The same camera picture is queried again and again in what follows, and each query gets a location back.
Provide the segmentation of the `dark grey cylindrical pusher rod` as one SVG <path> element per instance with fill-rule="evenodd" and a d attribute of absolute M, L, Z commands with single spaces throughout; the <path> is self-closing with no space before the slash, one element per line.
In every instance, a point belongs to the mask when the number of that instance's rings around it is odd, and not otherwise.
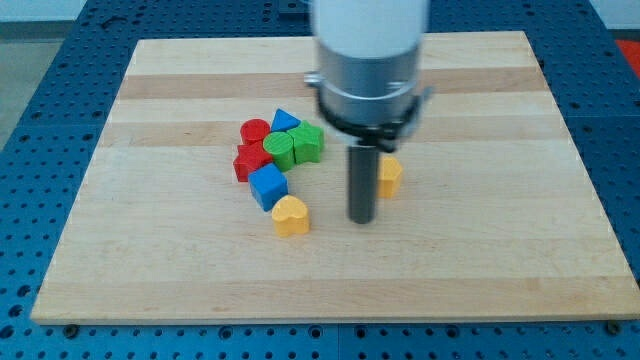
<path fill-rule="evenodd" d="M 368 224 L 376 215 L 379 152 L 375 147 L 348 148 L 348 216 Z"/>

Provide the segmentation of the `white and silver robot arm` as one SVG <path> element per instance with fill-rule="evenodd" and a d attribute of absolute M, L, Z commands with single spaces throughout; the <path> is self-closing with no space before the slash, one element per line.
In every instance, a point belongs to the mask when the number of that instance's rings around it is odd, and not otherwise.
<path fill-rule="evenodd" d="M 317 68 L 305 75 L 322 118 L 347 145 L 347 213 L 376 215 L 379 157 L 418 126 L 429 88 L 419 63 L 429 0 L 312 0 Z"/>

